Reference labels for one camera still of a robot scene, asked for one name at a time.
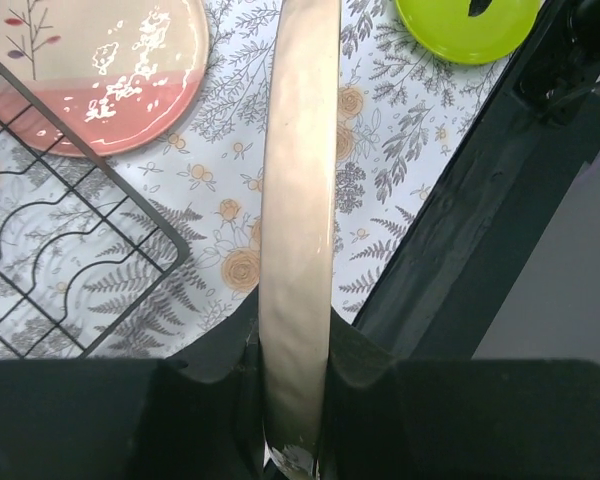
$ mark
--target tablecloth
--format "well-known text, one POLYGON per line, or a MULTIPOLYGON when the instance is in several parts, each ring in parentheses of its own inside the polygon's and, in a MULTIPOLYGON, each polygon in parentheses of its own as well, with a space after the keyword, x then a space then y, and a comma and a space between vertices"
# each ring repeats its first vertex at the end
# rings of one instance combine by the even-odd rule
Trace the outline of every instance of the tablecloth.
MULTIPOLYGON (((141 307, 101 353, 173 353, 230 315, 256 286, 279 9, 273 1, 207 0, 212 50, 195 108, 150 145, 112 159, 178 228, 192 255, 154 294, 164 301, 141 307)), ((468 67, 434 57, 406 31, 390 0, 343 0, 341 40, 333 306, 352 321, 506 59, 468 67)), ((97 198, 102 187, 89 188, 97 198)), ((138 275, 129 269, 115 277, 120 302, 138 275)))

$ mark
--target gray floor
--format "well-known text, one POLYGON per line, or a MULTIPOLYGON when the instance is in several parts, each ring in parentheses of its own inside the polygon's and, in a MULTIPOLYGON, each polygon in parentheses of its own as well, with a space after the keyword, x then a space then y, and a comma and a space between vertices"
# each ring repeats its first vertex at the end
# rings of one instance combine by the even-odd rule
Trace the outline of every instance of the gray floor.
POLYGON ((600 363, 600 155, 572 185, 475 358, 600 363))

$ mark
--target metal wire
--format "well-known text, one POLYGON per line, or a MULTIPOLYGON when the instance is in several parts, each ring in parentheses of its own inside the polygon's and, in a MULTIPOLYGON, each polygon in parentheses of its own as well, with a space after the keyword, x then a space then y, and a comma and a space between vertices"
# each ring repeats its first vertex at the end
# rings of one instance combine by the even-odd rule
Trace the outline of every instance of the metal wire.
POLYGON ((13 94, 19 94, 26 101, 26 106, 11 118, 0 118, 0 145, 5 139, 11 139, 10 141, 23 152, 25 159, 23 162, 21 158, 18 168, 3 168, 1 165, 0 179, 26 177, 35 173, 50 185, 49 195, 52 197, 52 200, 36 198, 20 204, 11 202, 7 207, 1 205, 0 285, 3 291, 8 290, 14 298, 11 305, 0 313, 0 345, 6 351, 6 355, 3 356, 20 359, 41 356, 40 346, 45 340, 51 337, 57 340, 61 337, 63 341, 60 343, 64 345, 65 352, 62 356, 85 357, 101 345, 158 285, 182 265, 189 256, 189 248, 186 241, 149 202, 1 63, 0 82, 4 82, 4 85, 12 89, 13 94), (14 125, 24 118, 23 115, 34 112, 45 117, 59 131, 59 135, 44 151, 34 150, 14 131, 17 130, 14 125), (67 141, 86 157, 85 160, 64 159, 71 162, 70 168, 58 157, 50 154, 54 147, 67 141), (80 172, 78 177, 75 176, 76 171, 80 172), (96 205, 82 188, 90 182, 98 182, 99 185, 106 183, 107 196, 113 198, 113 201, 96 205), (33 249, 29 245, 29 250, 33 253, 27 257, 27 261, 19 260, 18 254, 14 254, 13 251, 21 242, 16 242, 17 245, 14 246, 14 242, 7 240, 9 228, 21 219, 25 212, 27 217, 35 217, 36 225, 39 225, 41 216, 47 215, 49 220, 54 215, 54 218, 64 218, 62 215, 68 215, 67 209, 78 213, 74 216, 69 215, 69 220, 62 228, 49 234, 40 235, 33 232, 28 225, 22 226, 18 238, 26 239, 29 243, 32 240, 38 243, 33 249), (130 218, 142 223, 142 235, 137 232, 129 233, 130 218), (71 278, 63 283, 62 289, 58 291, 56 288, 49 294, 51 286, 48 285, 48 279, 44 278, 44 266, 50 259, 57 260, 54 253, 59 251, 59 246, 67 245, 68 248, 75 249, 94 240, 100 242, 100 245, 103 232, 107 234, 110 245, 117 245, 113 249, 117 255, 105 258, 106 256, 91 252, 90 258, 81 257, 76 260, 76 257, 73 257, 71 260, 79 268, 74 268, 75 271, 72 272, 71 278), (157 255, 157 250, 167 250, 170 254, 166 257, 157 255), (11 258, 16 258, 15 262, 9 264, 6 261, 7 252, 11 258), (92 305, 90 307, 89 299, 85 301, 83 298, 84 293, 88 291, 85 279, 106 278, 106 275, 112 272, 112 268, 133 269, 138 268, 137 265, 142 265, 142 288, 125 297, 127 304, 116 305, 115 310, 119 314, 114 318, 111 318, 110 312, 99 313, 97 308, 92 308, 92 305), (69 301, 70 296, 78 300, 69 301), (16 344, 10 340, 9 329, 5 330, 4 327, 21 324, 25 317, 30 318, 32 315, 41 322, 40 325, 44 325, 38 329, 36 337, 29 339, 24 345, 22 342, 16 344), (80 321, 79 328, 75 323, 77 319, 80 321))

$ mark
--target beige elongated object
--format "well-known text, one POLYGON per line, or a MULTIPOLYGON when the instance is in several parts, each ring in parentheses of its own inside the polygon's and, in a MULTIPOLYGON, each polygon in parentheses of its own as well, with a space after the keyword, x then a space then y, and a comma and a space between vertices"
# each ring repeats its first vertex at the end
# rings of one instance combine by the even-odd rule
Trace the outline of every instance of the beige elongated object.
POLYGON ((289 478, 310 478, 329 353, 340 0, 284 0, 262 197, 265 432, 289 478))

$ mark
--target purple leaf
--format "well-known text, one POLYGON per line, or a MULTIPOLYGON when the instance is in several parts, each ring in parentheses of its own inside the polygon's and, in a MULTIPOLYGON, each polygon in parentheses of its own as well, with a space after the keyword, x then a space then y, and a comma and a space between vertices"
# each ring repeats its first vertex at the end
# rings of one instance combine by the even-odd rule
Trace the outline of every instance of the purple leaf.
POLYGON ((24 57, 24 53, 22 53, 20 50, 11 50, 11 51, 9 51, 9 53, 7 53, 7 55, 9 56, 9 58, 22 58, 22 57, 24 57))

